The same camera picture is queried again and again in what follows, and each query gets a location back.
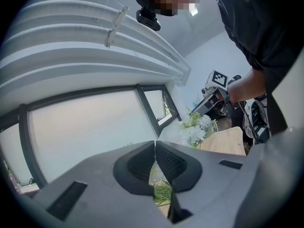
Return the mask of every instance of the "black slot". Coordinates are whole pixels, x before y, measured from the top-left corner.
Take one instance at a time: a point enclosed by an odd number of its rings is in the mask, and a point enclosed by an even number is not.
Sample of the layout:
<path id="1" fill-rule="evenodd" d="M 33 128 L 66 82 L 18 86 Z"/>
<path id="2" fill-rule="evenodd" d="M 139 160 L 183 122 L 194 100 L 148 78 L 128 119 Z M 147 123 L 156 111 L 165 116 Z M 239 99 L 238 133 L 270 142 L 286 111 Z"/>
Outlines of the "black slot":
<path id="1" fill-rule="evenodd" d="M 176 224 L 192 216 L 192 213 L 187 209 L 182 209 L 176 197 L 176 194 L 173 192 L 171 196 L 171 204 L 168 212 L 168 219 Z"/>
<path id="2" fill-rule="evenodd" d="M 86 188 L 87 184 L 74 181 L 47 209 L 47 212 L 64 221 Z"/>
<path id="3" fill-rule="evenodd" d="M 241 163 L 231 162 L 231 161 L 226 161 L 226 160 L 220 161 L 219 164 L 230 167 L 230 168 L 238 169 L 238 170 L 241 169 L 241 167 L 243 166 L 243 164 L 241 164 Z"/>

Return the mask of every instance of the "wooden table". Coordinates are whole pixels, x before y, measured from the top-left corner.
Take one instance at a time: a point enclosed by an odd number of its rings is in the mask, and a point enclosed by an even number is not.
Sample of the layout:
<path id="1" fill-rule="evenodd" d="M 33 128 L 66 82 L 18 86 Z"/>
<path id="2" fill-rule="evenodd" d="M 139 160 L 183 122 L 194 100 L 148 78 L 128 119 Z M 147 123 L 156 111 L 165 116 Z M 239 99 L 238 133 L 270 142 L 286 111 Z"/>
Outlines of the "wooden table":
<path id="1" fill-rule="evenodd" d="M 158 209 L 161 211 L 161 213 L 163 213 L 163 215 L 164 215 L 165 217 L 168 216 L 169 208 L 170 208 L 170 204 L 166 204 L 166 205 L 162 205 L 162 206 L 159 206 L 159 207 L 158 207 Z"/>
<path id="2" fill-rule="evenodd" d="M 246 156 L 243 144 L 243 132 L 240 127 L 233 127 L 213 133 L 200 145 L 199 149 Z"/>

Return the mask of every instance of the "camera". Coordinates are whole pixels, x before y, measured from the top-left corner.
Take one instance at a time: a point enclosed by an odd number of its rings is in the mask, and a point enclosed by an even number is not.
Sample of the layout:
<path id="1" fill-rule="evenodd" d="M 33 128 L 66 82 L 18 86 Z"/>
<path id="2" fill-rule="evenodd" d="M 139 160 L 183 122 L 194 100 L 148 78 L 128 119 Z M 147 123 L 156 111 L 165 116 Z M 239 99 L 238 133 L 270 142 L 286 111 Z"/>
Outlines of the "camera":
<path id="1" fill-rule="evenodd" d="M 137 22 L 153 29 L 154 31 L 159 31 L 161 29 L 161 25 L 156 18 L 156 14 L 146 8 L 142 8 L 136 12 L 136 19 Z"/>
<path id="2" fill-rule="evenodd" d="M 164 16 L 174 16 L 177 14 L 177 10 L 174 9 L 161 9 L 160 5 L 155 4 L 154 0 L 136 1 L 142 7 L 141 10 L 136 12 L 137 21 L 154 31 L 159 31 L 161 29 L 161 25 L 156 18 L 156 14 Z"/>

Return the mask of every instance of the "gray plastic surface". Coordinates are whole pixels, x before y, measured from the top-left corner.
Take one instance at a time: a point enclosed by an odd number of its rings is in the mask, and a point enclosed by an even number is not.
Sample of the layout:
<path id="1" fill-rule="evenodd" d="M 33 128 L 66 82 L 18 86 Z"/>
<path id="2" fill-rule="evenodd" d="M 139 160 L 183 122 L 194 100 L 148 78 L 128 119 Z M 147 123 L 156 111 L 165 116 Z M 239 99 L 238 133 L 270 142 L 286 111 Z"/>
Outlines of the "gray plastic surface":
<path id="1" fill-rule="evenodd" d="M 255 146 L 248 157 L 196 150 L 182 145 L 165 144 L 200 161 L 203 174 L 194 188 L 178 193 L 182 209 L 193 213 L 176 225 L 164 217 L 153 197 L 133 195 L 113 177 L 115 161 L 144 143 L 126 146 L 92 156 L 47 185 L 34 200 L 47 209 L 73 182 L 88 187 L 68 215 L 72 227 L 231 227 L 255 175 L 263 145 Z M 220 165 L 221 160 L 243 163 L 240 170 Z"/>
<path id="2" fill-rule="evenodd" d="M 276 227 L 286 220 L 295 227 L 302 222 L 303 133 L 303 128 L 290 128 L 267 142 L 235 228 Z"/>
<path id="3" fill-rule="evenodd" d="M 115 161 L 144 143 L 133 144 L 85 159 L 47 185 L 34 200 L 47 209 L 75 180 L 88 184 L 68 215 L 71 227 L 168 227 L 171 223 L 156 207 L 153 197 L 134 195 L 113 176 Z"/>
<path id="4" fill-rule="evenodd" d="M 192 112 L 198 112 L 201 116 L 208 113 L 213 108 L 213 105 L 211 105 L 210 107 L 206 106 L 206 103 L 208 101 L 209 101 L 209 99 L 206 99 L 206 100 L 202 101 L 201 103 L 199 103 L 199 105 L 197 107 L 195 107 L 195 109 L 193 109 Z"/>

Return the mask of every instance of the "white wall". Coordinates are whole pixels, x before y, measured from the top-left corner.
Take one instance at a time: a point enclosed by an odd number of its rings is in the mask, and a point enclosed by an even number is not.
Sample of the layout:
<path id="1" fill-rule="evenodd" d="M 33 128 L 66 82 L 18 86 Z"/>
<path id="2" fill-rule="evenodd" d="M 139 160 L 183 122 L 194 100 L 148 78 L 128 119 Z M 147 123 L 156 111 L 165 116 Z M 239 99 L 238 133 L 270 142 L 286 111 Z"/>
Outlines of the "white wall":
<path id="1" fill-rule="evenodd" d="M 178 119 L 175 119 L 169 126 L 163 129 L 158 140 L 184 145 L 181 137 L 181 126 L 179 125 Z"/>
<path id="2" fill-rule="evenodd" d="M 51 182 L 82 160 L 157 140 L 135 91 L 66 101 L 30 113 L 35 156 Z"/>
<path id="3" fill-rule="evenodd" d="M 207 78 L 213 69 L 229 77 L 245 76 L 251 69 L 244 54 L 230 40 L 226 32 L 219 34 L 185 57 L 192 68 L 185 86 L 181 86 L 182 98 L 191 110 Z"/>
<path id="4" fill-rule="evenodd" d="M 32 175 L 24 159 L 20 142 L 19 124 L 0 133 L 0 145 L 4 159 L 16 180 L 21 185 L 28 184 Z"/>

